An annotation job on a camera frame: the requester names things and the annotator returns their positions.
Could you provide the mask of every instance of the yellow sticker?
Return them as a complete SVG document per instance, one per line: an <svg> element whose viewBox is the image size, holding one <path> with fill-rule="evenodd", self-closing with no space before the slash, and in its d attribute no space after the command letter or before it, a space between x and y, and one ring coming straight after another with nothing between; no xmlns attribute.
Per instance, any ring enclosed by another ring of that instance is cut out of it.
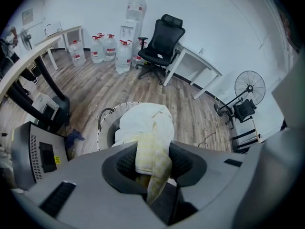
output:
<svg viewBox="0 0 305 229"><path fill-rule="evenodd" d="M54 159L55 159L55 163L56 164L60 164L61 163L61 160L59 159L59 156L54 156Z"/></svg>

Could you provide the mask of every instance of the power outlet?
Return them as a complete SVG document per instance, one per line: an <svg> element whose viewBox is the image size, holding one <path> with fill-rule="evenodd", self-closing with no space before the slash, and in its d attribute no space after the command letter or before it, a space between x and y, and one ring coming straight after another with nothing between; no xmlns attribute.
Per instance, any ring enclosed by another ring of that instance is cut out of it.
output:
<svg viewBox="0 0 305 229"><path fill-rule="evenodd" d="M199 51L199 54L200 54L200 55L203 55L203 54L205 53L205 50L206 50L206 48L202 48L202 49Z"/></svg>

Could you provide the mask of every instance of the round basket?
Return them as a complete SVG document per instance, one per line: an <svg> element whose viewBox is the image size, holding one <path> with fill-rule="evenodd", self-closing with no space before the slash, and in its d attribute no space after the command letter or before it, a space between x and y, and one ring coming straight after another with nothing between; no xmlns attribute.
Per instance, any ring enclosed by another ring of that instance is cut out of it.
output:
<svg viewBox="0 0 305 229"><path fill-rule="evenodd" d="M140 102L129 102L115 106L113 109L105 108L99 115L97 130L97 151L112 147L115 132L120 128L120 119L128 110L141 104Z"/></svg>

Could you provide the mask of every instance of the black slot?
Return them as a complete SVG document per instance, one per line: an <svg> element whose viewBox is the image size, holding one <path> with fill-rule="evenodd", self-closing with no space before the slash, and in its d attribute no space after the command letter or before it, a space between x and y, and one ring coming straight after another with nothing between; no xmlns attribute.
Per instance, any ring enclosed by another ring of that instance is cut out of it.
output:
<svg viewBox="0 0 305 229"><path fill-rule="evenodd" d="M51 144L39 142L39 150L44 173L56 170L53 146Z"/></svg>
<svg viewBox="0 0 305 229"><path fill-rule="evenodd" d="M69 182L62 182L40 205L40 208L48 215L55 218L61 208L75 189L76 185Z"/></svg>
<svg viewBox="0 0 305 229"><path fill-rule="evenodd" d="M50 106L47 105L42 114L46 116L48 119L51 119L54 114L54 109L52 109ZM43 130L48 129L48 125L43 123L42 121L39 121L37 125Z"/></svg>
<svg viewBox="0 0 305 229"><path fill-rule="evenodd" d="M236 167L240 167L242 165L242 162L234 160L234 159L230 159L230 158L225 160L224 163L227 163L229 165L236 166Z"/></svg>

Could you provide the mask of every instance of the office chair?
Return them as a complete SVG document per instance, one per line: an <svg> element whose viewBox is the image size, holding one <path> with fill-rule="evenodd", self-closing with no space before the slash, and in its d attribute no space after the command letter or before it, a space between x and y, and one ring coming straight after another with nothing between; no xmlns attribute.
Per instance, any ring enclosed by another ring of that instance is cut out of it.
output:
<svg viewBox="0 0 305 229"><path fill-rule="evenodd" d="M235 117L235 119L239 119L240 123L243 123L247 120L252 119L252 116L245 119L247 116L255 114L254 109L256 109L256 106L254 105L252 99L251 100L246 99L242 104L237 105L240 101L238 101L237 103L235 103L233 105L234 114L231 114L230 111L228 111L228 110L225 110L223 112L223 113L226 113L229 116L229 120L225 124L227 125L229 122L231 122L232 123L231 130L234 129L234 125L233 125L233 118L234 117Z"/></svg>
<svg viewBox="0 0 305 229"><path fill-rule="evenodd" d="M161 66L169 66L174 62L177 55L180 54L180 51L176 49L175 55L173 56L175 45L185 33L185 29L182 28L182 23L183 20L165 14L161 19L156 21L152 40L147 48L143 48L144 41L147 37L139 37L142 41L142 47L138 54L151 63L151 65L136 64L136 69L138 69L138 66L147 69L139 74L138 79L141 79L148 72L153 72L158 78L159 84L163 84L157 72L162 72L166 76Z"/></svg>

